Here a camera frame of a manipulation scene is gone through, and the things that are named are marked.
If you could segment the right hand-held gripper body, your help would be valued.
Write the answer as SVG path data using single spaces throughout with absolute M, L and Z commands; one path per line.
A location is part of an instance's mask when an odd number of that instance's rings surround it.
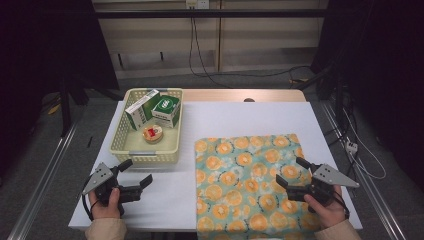
M 287 197 L 292 201 L 304 201 L 309 194 L 319 203 L 325 205 L 334 198 L 334 185 L 358 188 L 360 184 L 328 164 L 311 163 L 309 169 L 312 175 L 311 183 L 305 186 L 288 186 L 285 188 Z

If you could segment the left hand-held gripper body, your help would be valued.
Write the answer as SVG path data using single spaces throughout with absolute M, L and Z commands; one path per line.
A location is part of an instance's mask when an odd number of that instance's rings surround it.
M 140 187 L 140 183 L 135 186 L 124 187 L 118 183 L 117 177 L 120 171 L 117 166 L 109 168 L 101 162 L 95 171 L 87 178 L 81 194 L 83 207 L 88 215 L 91 215 L 91 207 L 87 206 L 85 196 L 94 191 L 98 202 L 104 206 L 108 205 L 109 197 L 114 188 L 120 191 L 118 209 L 120 214 L 124 214 L 123 203 L 139 201 L 144 188 Z

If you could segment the cream plastic basket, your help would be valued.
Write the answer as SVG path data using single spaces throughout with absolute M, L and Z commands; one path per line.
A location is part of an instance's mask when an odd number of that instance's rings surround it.
M 176 163 L 178 161 L 183 112 L 182 89 L 156 89 L 159 91 L 160 97 L 169 95 L 179 98 L 181 102 L 179 120 L 176 126 L 174 128 L 161 126 L 163 129 L 163 138 L 156 144 L 149 144 L 143 138 L 143 129 L 149 125 L 156 124 L 154 117 L 145 123 L 139 130 L 134 130 L 126 116 L 125 109 L 151 90 L 153 90 L 153 88 L 135 88 L 128 90 L 125 94 L 124 108 L 120 111 L 121 116 L 110 145 L 110 152 L 121 162 L 127 159 L 132 159 L 135 164 Z

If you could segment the round tin red label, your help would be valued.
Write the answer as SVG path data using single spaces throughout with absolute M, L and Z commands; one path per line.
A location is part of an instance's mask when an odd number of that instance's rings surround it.
M 163 138 L 163 129 L 159 125 L 149 125 L 143 129 L 143 138 L 149 144 L 156 144 Z

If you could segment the orange print fabric bag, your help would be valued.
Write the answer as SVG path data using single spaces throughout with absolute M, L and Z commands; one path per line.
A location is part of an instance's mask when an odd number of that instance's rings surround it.
M 197 140 L 198 239 L 313 239 L 318 217 L 276 182 L 278 176 L 295 186 L 311 182 L 296 163 L 302 155 L 293 133 Z

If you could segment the tall green white box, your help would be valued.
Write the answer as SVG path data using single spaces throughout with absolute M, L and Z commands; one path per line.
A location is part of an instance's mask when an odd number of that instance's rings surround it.
M 160 93 L 153 89 L 125 109 L 126 116 L 134 130 L 139 130 L 152 117 L 152 110 L 160 101 Z

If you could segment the short green white box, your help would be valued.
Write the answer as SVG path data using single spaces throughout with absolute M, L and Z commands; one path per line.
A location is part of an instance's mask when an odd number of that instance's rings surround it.
M 179 98 L 163 95 L 152 109 L 155 123 L 167 128 L 174 128 L 179 120 L 181 102 Z

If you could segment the person's left hand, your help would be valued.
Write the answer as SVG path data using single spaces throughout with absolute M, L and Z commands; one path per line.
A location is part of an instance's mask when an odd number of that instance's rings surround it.
M 118 188 L 114 188 L 110 194 L 109 202 L 107 206 L 102 205 L 98 202 L 94 191 L 89 193 L 89 201 L 91 205 L 91 213 L 94 219 L 103 218 L 120 218 L 120 211 L 118 209 L 118 203 L 120 198 L 120 191 Z

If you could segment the person's right hand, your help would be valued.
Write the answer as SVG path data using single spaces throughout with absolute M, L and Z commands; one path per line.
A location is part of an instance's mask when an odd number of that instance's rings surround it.
M 319 203 L 313 196 L 306 194 L 304 200 L 316 212 L 321 229 L 334 226 L 346 219 L 342 190 L 339 185 L 334 185 L 334 198 L 325 205 Z

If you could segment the black metal stand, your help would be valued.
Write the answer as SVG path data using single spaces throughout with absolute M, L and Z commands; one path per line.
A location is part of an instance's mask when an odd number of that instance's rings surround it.
M 62 137 L 68 133 L 72 125 L 69 97 L 72 97 L 73 101 L 77 105 L 86 105 L 89 101 L 84 87 L 78 79 L 75 79 L 72 76 L 63 76 L 60 80 Z

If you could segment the white table board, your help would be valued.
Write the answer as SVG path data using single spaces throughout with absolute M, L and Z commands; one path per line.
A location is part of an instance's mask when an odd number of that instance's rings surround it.
M 308 102 L 184 103 L 178 161 L 157 169 L 128 169 L 118 176 L 121 184 L 133 185 L 153 175 L 141 200 L 124 206 L 127 228 L 140 232 L 196 230 L 196 140 L 284 133 L 297 135 L 308 161 L 336 165 Z

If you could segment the black horizontal bar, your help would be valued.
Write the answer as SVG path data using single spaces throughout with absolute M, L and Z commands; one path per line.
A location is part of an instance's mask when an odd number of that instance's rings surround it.
M 129 18 L 314 18 L 325 17 L 329 12 L 321 9 L 278 10 L 101 10 L 95 15 L 101 19 Z

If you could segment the aluminium floor rail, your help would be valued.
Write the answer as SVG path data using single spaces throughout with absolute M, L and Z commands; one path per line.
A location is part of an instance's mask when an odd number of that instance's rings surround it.
M 375 185 L 375 180 L 382 180 L 386 176 L 386 170 L 381 164 L 380 160 L 368 149 L 368 147 L 362 142 L 360 137 L 355 130 L 355 126 L 347 115 L 346 111 L 343 110 L 341 113 L 341 122 L 347 123 L 346 128 L 351 130 L 354 134 L 355 139 L 359 141 L 359 144 L 362 145 L 365 150 L 375 159 L 375 161 L 383 169 L 383 176 L 377 177 L 371 174 L 366 167 L 364 166 L 362 160 L 360 159 L 358 152 L 355 154 L 348 153 L 345 149 L 345 144 L 347 141 L 351 141 L 347 134 L 343 135 L 343 129 L 341 125 L 336 120 L 335 110 L 331 107 L 330 103 L 323 103 L 322 108 L 330 122 L 330 124 L 335 128 L 335 134 L 338 137 L 338 141 L 343 147 L 346 156 L 348 158 L 349 164 L 355 172 L 356 179 L 360 182 L 361 187 L 367 193 L 368 198 L 371 201 L 372 206 L 376 210 L 377 215 L 379 216 L 384 228 L 386 229 L 389 238 L 391 240 L 407 240 L 405 234 L 403 233 L 396 217 L 394 216 L 392 210 L 387 204 L 386 200 L 381 195 L 377 186 Z
M 50 185 L 52 184 L 52 181 L 61 165 L 64 155 L 73 139 L 76 128 L 77 123 L 73 123 L 69 127 L 69 130 L 66 132 L 66 134 L 60 137 L 60 141 L 58 142 L 58 145 L 52 157 L 50 158 L 41 179 L 36 185 L 34 192 L 25 205 L 7 240 L 26 239 L 29 230 L 39 212 L 45 195 L 49 190 Z

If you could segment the white wall outlet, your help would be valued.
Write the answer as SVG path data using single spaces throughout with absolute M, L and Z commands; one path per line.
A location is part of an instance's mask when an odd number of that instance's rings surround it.
M 209 7 L 209 0 L 186 0 L 187 9 L 208 9 Z

